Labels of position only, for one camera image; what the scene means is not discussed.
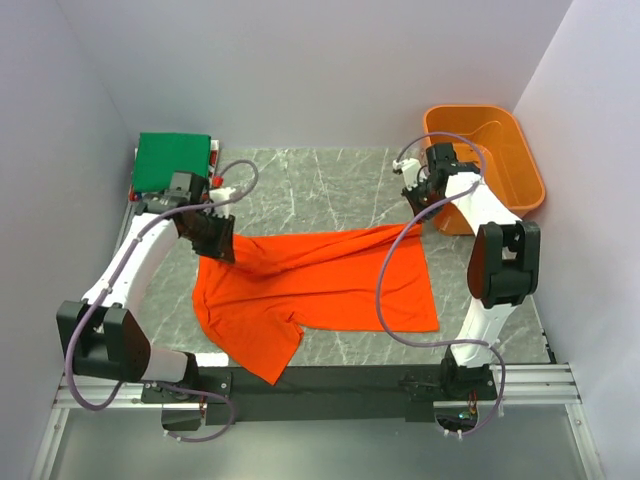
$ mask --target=orange plastic tub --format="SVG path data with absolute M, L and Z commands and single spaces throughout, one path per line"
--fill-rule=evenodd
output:
M 515 215 L 525 216 L 544 200 L 544 185 L 533 156 L 518 122 L 506 110 L 491 105 L 440 105 L 425 113 L 424 131 L 457 133 L 478 145 L 487 160 L 487 184 Z M 476 153 L 462 142 L 444 136 L 425 141 L 427 146 L 453 141 L 458 160 L 480 166 Z M 433 224 L 447 235 L 473 233 L 451 204 L 434 217 Z

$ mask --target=white wall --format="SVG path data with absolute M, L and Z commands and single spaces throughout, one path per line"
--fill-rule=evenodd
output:
M 0 468 L 21 479 L 62 371 L 55 313 L 113 251 L 131 142 L 55 2 L 0 3 L 0 70 Z
M 548 192 L 536 300 L 612 479 L 640 465 L 639 18 L 575 0 L 515 109 Z
M 570 0 L 60 0 L 129 131 L 404 144 L 438 103 L 520 98 Z

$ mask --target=black mount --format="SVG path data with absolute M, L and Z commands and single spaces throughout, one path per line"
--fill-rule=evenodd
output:
M 66 357 L 71 335 L 89 309 L 85 302 L 62 303 L 56 314 L 58 333 Z M 119 306 L 98 307 L 89 319 L 73 352 L 77 375 L 137 382 L 149 364 L 151 345 L 131 312 Z
M 503 258 L 503 251 L 512 258 Z M 535 222 L 480 225 L 467 269 L 467 284 L 485 308 L 520 305 L 538 287 L 540 227 Z
M 458 160 L 452 143 L 436 143 L 427 148 L 425 153 L 429 175 L 424 180 L 418 178 L 417 187 L 411 190 L 406 187 L 402 189 L 402 196 L 409 201 L 414 215 L 445 197 L 450 176 L 461 172 L 480 173 L 480 169 L 474 163 Z M 422 220 L 433 218 L 441 210 L 442 207 L 436 208 Z
M 202 203 L 209 182 L 192 172 L 174 172 L 169 188 L 160 193 L 147 193 L 136 207 L 136 215 L 144 212 L 161 214 L 186 205 Z M 216 216 L 213 208 L 174 215 L 173 221 L 181 237 L 191 241 L 193 251 L 200 256 L 234 263 L 233 226 L 235 217 Z
M 488 365 L 458 367 L 450 352 L 440 365 L 287 367 L 270 385 L 242 367 L 201 367 L 206 391 L 228 396 L 236 405 L 236 421 L 346 420 L 404 418 L 433 422 L 433 402 L 495 400 L 496 388 Z M 178 398 L 161 388 L 145 388 L 143 403 L 199 403 L 200 397 Z M 226 423 L 229 411 L 221 402 L 207 401 L 205 423 Z M 201 412 L 166 410 L 166 430 L 194 430 Z

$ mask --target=floor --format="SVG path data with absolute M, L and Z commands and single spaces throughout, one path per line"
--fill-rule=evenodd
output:
M 397 149 L 250 149 L 222 150 L 220 163 L 248 158 L 260 181 L 233 207 L 236 233 L 258 236 L 339 231 L 411 218 L 400 196 L 402 178 L 391 171 Z M 250 170 L 229 172 L 226 185 L 246 184 Z M 466 268 L 472 237 L 448 237 L 430 224 L 423 233 L 440 331 L 412 334 L 424 340 L 455 338 L 469 305 Z M 158 346 L 198 353 L 218 352 L 202 333 L 193 313 L 191 292 L 197 257 L 179 241 L 149 285 L 138 322 Z M 534 305 L 528 299 L 507 320 L 499 350 L 508 363 L 548 363 Z M 307 329 L 291 365 L 375 365 L 439 363 L 442 351 L 405 347 L 385 333 Z

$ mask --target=cable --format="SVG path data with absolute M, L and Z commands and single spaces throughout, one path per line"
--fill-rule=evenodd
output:
M 429 205 L 427 208 L 425 208 L 420 213 L 418 213 L 415 217 L 413 217 L 411 219 L 411 221 L 409 223 L 407 223 L 407 225 L 405 225 L 405 227 L 402 229 L 402 231 L 400 232 L 398 237 L 394 240 L 393 244 L 391 245 L 391 248 L 389 249 L 389 252 L 387 252 L 387 256 L 385 257 L 384 261 L 382 262 L 382 267 L 380 268 L 380 273 L 378 275 L 378 281 L 376 283 L 376 296 L 375 296 L 376 313 L 378 314 L 378 320 L 380 321 L 380 325 L 382 325 L 382 328 L 384 329 L 384 331 L 387 332 L 387 334 L 389 334 L 389 336 L 391 338 L 393 338 L 394 340 L 396 340 L 396 341 L 398 341 L 398 342 L 400 342 L 400 343 L 402 343 L 404 345 L 408 345 L 410 347 L 418 347 L 418 348 L 448 347 L 448 346 L 451 346 L 451 345 L 481 345 L 481 346 L 486 347 L 489 350 L 491 350 L 491 352 L 496 356 L 496 358 L 498 359 L 498 362 L 500 363 L 500 366 L 502 367 L 502 374 L 500 376 L 500 388 L 498 389 L 498 397 L 496 399 L 496 403 L 493 405 L 493 407 L 491 408 L 491 410 L 489 411 L 487 416 L 485 418 L 483 418 L 482 421 L 479 422 L 472 430 L 469 430 L 467 432 L 463 432 L 462 433 L 462 436 L 467 436 L 467 435 L 471 435 L 471 434 L 477 432 L 478 430 L 480 430 L 481 428 L 483 428 L 498 413 L 498 410 L 499 410 L 499 407 L 500 407 L 500 403 L 502 402 L 502 399 L 504 397 L 504 387 L 505 387 L 505 383 L 506 383 L 506 380 L 507 380 L 507 368 L 506 368 L 506 364 L 505 364 L 504 359 L 500 355 L 500 352 L 498 352 L 498 350 L 493 345 L 490 345 L 488 342 L 485 342 L 483 340 L 476 340 L 476 339 L 472 339 L 472 338 L 464 338 L 464 339 L 460 338 L 460 339 L 456 339 L 456 340 L 442 340 L 442 341 L 439 341 L 439 342 L 415 342 L 413 340 L 409 340 L 409 339 L 403 338 L 400 335 L 396 334 L 393 330 L 391 330 L 391 328 L 387 324 L 386 320 L 384 319 L 384 315 L 382 314 L 381 296 L 382 296 L 382 281 L 384 279 L 384 274 L 387 271 L 387 267 L 389 266 L 389 262 L 391 260 L 391 257 L 393 256 L 394 252 L 398 248 L 398 245 L 404 239 L 404 237 L 407 235 L 409 230 L 411 230 L 411 228 L 416 223 L 418 223 L 422 218 L 424 218 L 426 215 L 428 215 L 430 212 L 434 211 L 435 209 L 440 208 L 441 206 L 446 205 L 447 203 L 450 203 L 450 202 L 452 202 L 454 200 L 457 200 L 458 198 L 462 198 L 465 195 L 469 195 L 470 193 L 475 191 L 475 189 L 478 188 L 478 185 L 480 184 L 480 182 L 482 182 L 484 180 L 484 174 L 485 174 L 485 171 L 487 169 L 487 160 L 485 159 L 483 153 L 480 151 L 480 149 L 478 148 L 478 146 L 475 143 L 471 142 L 470 140 L 467 140 L 466 138 L 464 138 L 464 137 L 462 137 L 460 135 L 457 135 L 455 133 L 450 133 L 450 132 L 430 132 L 430 133 L 426 133 L 424 135 L 419 136 L 418 138 L 413 140 L 411 143 L 409 143 L 406 147 L 404 147 L 402 149 L 402 151 L 398 155 L 396 163 L 400 162 L 400 159 L 402 158 L 402 156 L 406 153 L 407 150 L 409 150 L 409 148 L 411 148 L 413 146 L 414 143 L 419 142 L 420 140 L 422 140 L 424 138 L 433 137 L 433 136 L 436 136 L 436 135 L 455 138 L 456 140 L 459 140 L 459 141 L 461 141 L 463 143 L 466 143 L 467 145 L 469 145 L 469 147 L 471 147 L 473 149 L 473 151 L 480 158 L 480 163 L 481 163 L 480 180 L 478 180 L 477 182 L 474 182 L 473 185 L 471 185 L 471 187 L 469 187 L 469 189 L 465 190 L 464 192 L 458 193 L 458 194 L 453 195 L 451 197 L 443 198 L 442 200 L 439 200 L 439 201 L 435 202 L 434 204 Z
M 259 172 L 258 172 L 258 167 L 256 166 L 255 163 L 253 163 L 251 160 L 236 160 L 236 161 L 232 162 L 231 164 L 229 164 L 223 170 L 223 173 L 227 172 L 229 170 L 229 168 L 235 167 L 236 165 L 240 165 L 240 164 L 249 165 L 253 169 L 253 178 L 252 178 L 252 181 L 251 181 L 251 183 L 249 184 L 249 186 L 247 187 L 246 190 L 243 190 L 243 191 L 239 192 L 233 198 L 230 198 L 228 200 L 223 200 L 223 201 L 218 202 L 216 204 L 202 203 L 202 204 L 198 204 L 198 205 L 186 205 L 184 207 L 178 207 L 178 208 L 174 208 L 172 210 L 168 210 L 168 211 L 158 215 L 156 218 L 154 218 L 149 223 L 147 223 L 144 227 L 142 227 L 140 229 L 140 232 L 138 233 L 138 236 L 136 238 L 134 238 L 131 241 L 131 243 L 129 244 L 129 247 L 127 247 L 124 255 L 122 256 L 122 259 L 120 259 L 120 262 L 118 263 L 118 265 L 114 269 L 113 274 L 111 275 L 111 277 L 107 281 L 107 287 L 102 289 L 102 291 L 97 296 L 97 298 L 95 299 L 93 304 L 89 307 L 87 312 L 82 316 L 82 318 L 78 322 L 78 325 L 76 326 L 75 330 L 73 331 L 73 334 L 71 335 L 71 339 L 69 340 L 69 345 L 67 347 L 67 356 L 64 359 L 64 374 L 65 374 L 65 376 L 67 378 L 67 385 L 69 387 L 69 391 L 71 392 L 71 396 L 74 398 L 74 400 L 76 402 L 78 402 L 78 404 L 81 407 L 83 407 L 83 408 L 85 408 L 87 410 L 94 411 L 94 412 L 107 408 L 107 406 L 109 406 L 109 404 L 113 401 L 113 399 L 115 398 L 115 396 L 118 393 L 118 390 L 122 386 L 123 382 L 118 382 L 116 384 L 116 386 L 114 387 L 113 391 L 111 392 L 111 394 L 109 395 L 109 398 L 107 398 L 107 400 L 105 400 L 103 403 L 100 403 L 100 404 L 96 405 L 96 404 L 88 402 L 80 394 L 80 392 L 78 391 L 78 387 L 77 387 L 75 379 L 74 379 L 74 375 L 73 375 L 73 352 L 76 349 L 76 345 L 78 343 L 78 340 L 80 339 L 80 335 L 81 335 L 82 331 L 84 330 L 84 328 L 86 327 L 87 323 L 89 322 L 89 319 L 94 314 L 96 309 L 100 305 L 102 305 L 102 302 L 104 302 L 104 300 L 107 298 L 109 293 L 112 291 L 113 285 L 118 280 L 118 277 L 120 276 L 120 274 L 124 270 L 124 267 L 127 264 L 127 262 L 131 259 L 131 256 L 133 255 L 133 252 L 135 251 L 136 247 L 142 241 L 142 238 L 147 233 L 149 233 L 149 231 L 153 227 L 155 227 L 158 223 L 160 223 L 161 221 L 163 221 L 166 218 L 172 217 L 173 215 L 176 215 L 178 213 L 191 212 L 191 211 L 197 211 L 197 210 L 205 210 L 207 208 L 212 208 L 212 207 L 214 207 L 214 208 L 215 207 L 221 207 L 223 205 L 227 205 L 227 204 L 230 204 L 230 203 L 238 202 L 238 201 L 242 200 L 244 197 L 246 197 L 247 195 L 249 195 L 249 193 L 251 193 L 253 191 L 253 189 L 255 188 L 256 184 L 258 183 Z M 169 384 L 163 382 L 163 387 L 164 386 L 169 386 Z M 179 388 L 180 387 L 171 386 L 171 390 L 173 390 L 173 391 L 180 391 L 180 390 L 178 390 Z M 233 408 L 233 406 L 231 405 L 231 402 L 228 399 L 226 399 L 226 398 L 224 398 L 224 397 L 222 397 L 220 395 L 216 395 L 216 394 L 209 393 L 209 392 L 199 392 L 199 391 L 195 391 L 195 390 L 191 390 L 191 392 L 193 392 L 194 395 L 208 396 L 208 397 L 216 398 L 216 399 L 222 398 L 223 401 L 225 401 L 230 406 L 230 409 L 231 409 L 231 416 L 229 417 L 229 424 L 228 425 L 231 425 L 231 423 L 233 423 L 233 421 L 235 419 L 235 409 Z M 224 433 L 227 430 L 227 428 L 229 428 L 229 427 L 226 426 L 226 427 L 222 428 L 218 432 L 218 434 L 216 434 L 216 436 L 219 436 L 222 433 Z

